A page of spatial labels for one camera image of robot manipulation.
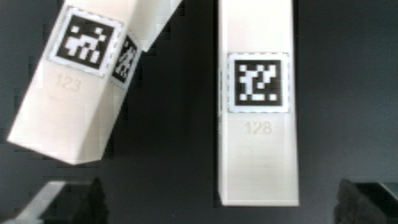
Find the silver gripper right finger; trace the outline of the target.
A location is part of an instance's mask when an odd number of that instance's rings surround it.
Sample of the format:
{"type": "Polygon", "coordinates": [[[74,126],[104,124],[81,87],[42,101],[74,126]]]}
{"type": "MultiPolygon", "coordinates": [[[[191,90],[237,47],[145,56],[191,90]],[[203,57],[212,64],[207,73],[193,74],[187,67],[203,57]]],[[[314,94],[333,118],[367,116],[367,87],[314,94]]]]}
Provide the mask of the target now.
{"type": "Polygon", "coordinates": [[[335,224],[398,224],[398,182],[342,180],[335,224]]]}

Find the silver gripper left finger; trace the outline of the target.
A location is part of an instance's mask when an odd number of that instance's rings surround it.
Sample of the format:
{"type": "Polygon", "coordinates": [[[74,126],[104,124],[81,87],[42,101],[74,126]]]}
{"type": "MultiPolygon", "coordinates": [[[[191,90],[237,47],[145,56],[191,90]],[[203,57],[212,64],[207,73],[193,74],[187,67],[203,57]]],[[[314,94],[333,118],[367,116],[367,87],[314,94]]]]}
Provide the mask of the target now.
{"type": "Polygon", "coordinates": [[[100,179],[51,181],[19,216],[4,224],[109,224],[100,179]]]}

